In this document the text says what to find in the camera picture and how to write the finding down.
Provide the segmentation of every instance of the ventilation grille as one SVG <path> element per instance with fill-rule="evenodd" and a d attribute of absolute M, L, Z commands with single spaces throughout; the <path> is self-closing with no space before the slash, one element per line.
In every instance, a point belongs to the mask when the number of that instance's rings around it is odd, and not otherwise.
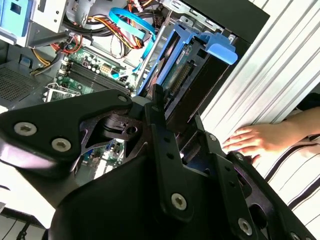
<path fill-rule="evenodd" d="M 0 98 L 12 102 L 31 92 L 39 83 L 9 68 L 0 68 Z"/>

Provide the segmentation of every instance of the striped shirt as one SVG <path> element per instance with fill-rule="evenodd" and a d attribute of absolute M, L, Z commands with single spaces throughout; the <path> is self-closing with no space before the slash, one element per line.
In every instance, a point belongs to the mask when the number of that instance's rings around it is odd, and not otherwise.
<path fill-rule="evenodd" d="M 320 240 L 320 135 L 262 159 L 255 168 Z"/>

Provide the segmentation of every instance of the blue release latch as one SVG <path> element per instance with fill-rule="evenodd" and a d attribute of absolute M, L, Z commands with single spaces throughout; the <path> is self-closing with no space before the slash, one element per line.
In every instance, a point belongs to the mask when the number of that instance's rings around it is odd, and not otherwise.
<path fill-rule="evenodd" d="M 202 32 L 198 37 L 206 43 L 205 51 L 216 58 L 232 65 L 238 60 L 235 53 L 236 47 L 230 44 L 230 40 L 221 33 Z"/>

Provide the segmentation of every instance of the ram slot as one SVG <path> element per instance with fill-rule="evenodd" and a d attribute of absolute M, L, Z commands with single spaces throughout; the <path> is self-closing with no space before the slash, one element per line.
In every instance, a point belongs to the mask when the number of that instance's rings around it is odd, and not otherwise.
<path fill-rule="evenodd" d="M 101 87 L 104 87 L 105 89 L 117 89 L 127 95 L 130 94 L 129 89 L 116 83 L 112 78 L 101 76 L 101 75 L 81 66 L 78 63 L 74 62 L 71 65 L 69 70 L 70 70 L 70 73 L 69 73 L 70 78 L 74 79 L 75 81 L 77 81 L 79 79 L 84 81 L 85 79 L 87 79 L 88 82 L 85 85 L 88 87 L 92 86 L 93 89 L 98 88 L 98 86 L 96 86 L 96 85 L 99 85 Z"/>

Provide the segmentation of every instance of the hand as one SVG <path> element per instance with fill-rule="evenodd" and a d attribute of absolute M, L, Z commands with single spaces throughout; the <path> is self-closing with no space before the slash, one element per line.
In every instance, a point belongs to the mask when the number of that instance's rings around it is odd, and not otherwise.
<path fill-rule="evenodd" d="M 283 121 L 279 124 L 261 124 L 240 128 L 222 144 L 225 152 L 238 151 L 252 156 L 255 162 L 265 154 L 280 154 L 299 142 L 301 136 L 294 125 Z"/>

